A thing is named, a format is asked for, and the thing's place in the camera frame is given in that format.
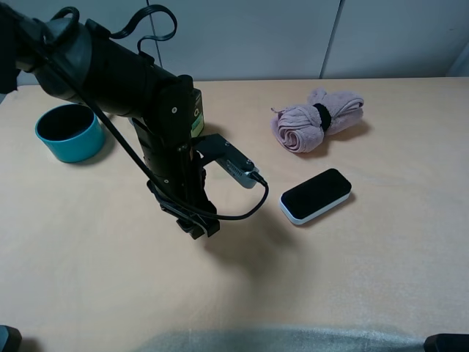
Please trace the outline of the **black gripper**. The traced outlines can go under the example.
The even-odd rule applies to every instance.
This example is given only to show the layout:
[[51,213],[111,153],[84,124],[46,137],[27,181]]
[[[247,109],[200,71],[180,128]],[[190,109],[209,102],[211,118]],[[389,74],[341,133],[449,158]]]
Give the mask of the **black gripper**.
[[[196,240],[220,230],[216,208],[204,190],[204,170],[192,150],[188,119],[133,119],[144,162],[152,173],[149,189],[163,211],[179,218],[182,231]],[[199,220],[199,225],[189,219]]]

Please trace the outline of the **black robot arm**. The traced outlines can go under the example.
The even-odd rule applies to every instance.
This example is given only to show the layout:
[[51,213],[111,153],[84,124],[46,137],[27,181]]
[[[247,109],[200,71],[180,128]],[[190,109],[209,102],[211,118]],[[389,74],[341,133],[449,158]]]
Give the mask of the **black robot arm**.
[[168,9],[140,9],[118,32],[94,21],[80,23],[74,7],[47,22],[1,6],[1,92],[17,87],[20,72],[33,74],[55,98],[88,106],[97,115],[128,117],[143,150],[136,159],[162,210],[173,215],[192,238],[220,228],[215,206],[204,190],[205,170],[193,148],[192,124],[199,92],[190,76],[175,76],[143,51],[119,41],[139,22]]

